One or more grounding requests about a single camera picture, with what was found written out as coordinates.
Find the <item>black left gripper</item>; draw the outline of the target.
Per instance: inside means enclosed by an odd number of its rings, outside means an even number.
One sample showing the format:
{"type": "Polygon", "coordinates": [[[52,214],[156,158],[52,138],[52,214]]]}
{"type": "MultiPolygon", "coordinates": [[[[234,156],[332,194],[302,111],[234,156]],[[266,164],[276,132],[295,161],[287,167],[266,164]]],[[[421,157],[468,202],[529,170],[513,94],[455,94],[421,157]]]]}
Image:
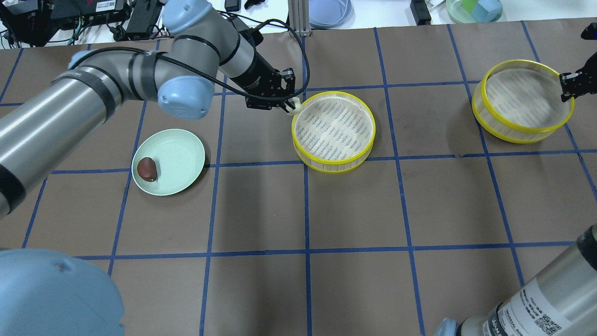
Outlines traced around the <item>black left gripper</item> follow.
{"type": "Polygon", "coordinates": [[[256,69],[247,75],[245,91],[251,98],[245,98],[245,104],[250,109],[271,110],[282,108],[291,113],[291,107],[285,104],[288,99],[283,97],[294,93],[296,75],[292,68],[278,71],[276,69],[256,69]]]}

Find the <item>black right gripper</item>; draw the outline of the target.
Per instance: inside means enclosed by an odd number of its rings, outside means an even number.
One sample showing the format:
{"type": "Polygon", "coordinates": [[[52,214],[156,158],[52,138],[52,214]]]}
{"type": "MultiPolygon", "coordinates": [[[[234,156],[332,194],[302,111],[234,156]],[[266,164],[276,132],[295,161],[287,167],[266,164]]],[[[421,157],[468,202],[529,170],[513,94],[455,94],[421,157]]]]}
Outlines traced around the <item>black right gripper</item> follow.
{"type": "Polygon", "coordinates": [[[561,102],[568,102],[572,98],[579,98],[585,94],[597,93],[597,54],[593,53],[584,66],[575,72],[565,72],[559,75],[562,93],[561,102]]]}

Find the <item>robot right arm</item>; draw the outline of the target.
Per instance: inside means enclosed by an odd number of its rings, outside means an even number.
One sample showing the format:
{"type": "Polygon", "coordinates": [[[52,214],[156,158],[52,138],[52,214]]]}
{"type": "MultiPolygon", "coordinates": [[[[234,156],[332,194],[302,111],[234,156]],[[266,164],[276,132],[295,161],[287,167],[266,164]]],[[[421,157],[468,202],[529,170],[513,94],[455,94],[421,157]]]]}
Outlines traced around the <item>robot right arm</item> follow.
{"type": "MultiPolygon", "coordinates": [[[[510,143],[537,143],[570,119],[575,99],[596,93],[596,55],[574,72],[533,60],[492,67],[476,87],[472,111],[490,134],[510,143]]],[[[437,336],[594,336],[596,226],[591,225],[509,299],[486,315],[445,318],[437,336]]]]}

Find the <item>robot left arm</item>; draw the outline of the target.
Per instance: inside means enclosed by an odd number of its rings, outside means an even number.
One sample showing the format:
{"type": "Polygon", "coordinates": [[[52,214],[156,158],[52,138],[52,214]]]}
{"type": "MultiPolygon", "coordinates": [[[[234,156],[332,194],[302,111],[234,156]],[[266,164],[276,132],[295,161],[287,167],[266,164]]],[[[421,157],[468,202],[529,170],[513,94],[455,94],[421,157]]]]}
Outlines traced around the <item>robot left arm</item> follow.
{"type": "MultiPolygon", "coordinates": [[[[110,47],[77,54],[46,90],[2,117],[1,217],[127,100],[200,119],[220,71],[249,108],[301,110],[292,70],[275,70],[243,22],[223,18],[206,0],[169,0],[162,19],[174,36],[171,53],[110,47]]],[[[3,336],[122,336],[123,315],[115,283],[98,266],[49,250],[1,250],[3,336]]]]}

